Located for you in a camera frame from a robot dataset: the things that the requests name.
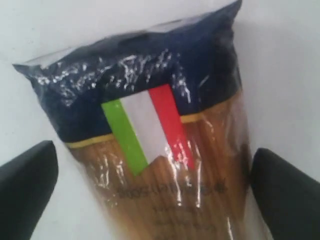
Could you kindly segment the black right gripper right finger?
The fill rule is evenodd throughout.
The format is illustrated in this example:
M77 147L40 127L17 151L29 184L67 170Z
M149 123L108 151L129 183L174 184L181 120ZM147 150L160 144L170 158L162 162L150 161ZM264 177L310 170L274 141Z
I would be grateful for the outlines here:
M250 172L253 195L275 240L320 238L320 184L279 155L259 148Z

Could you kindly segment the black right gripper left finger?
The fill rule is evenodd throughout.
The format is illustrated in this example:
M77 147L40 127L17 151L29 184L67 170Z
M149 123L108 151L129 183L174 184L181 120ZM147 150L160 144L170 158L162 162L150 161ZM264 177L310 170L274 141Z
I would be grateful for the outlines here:
M59 175L55 145L42 141L0 167L0 238L29 240Z

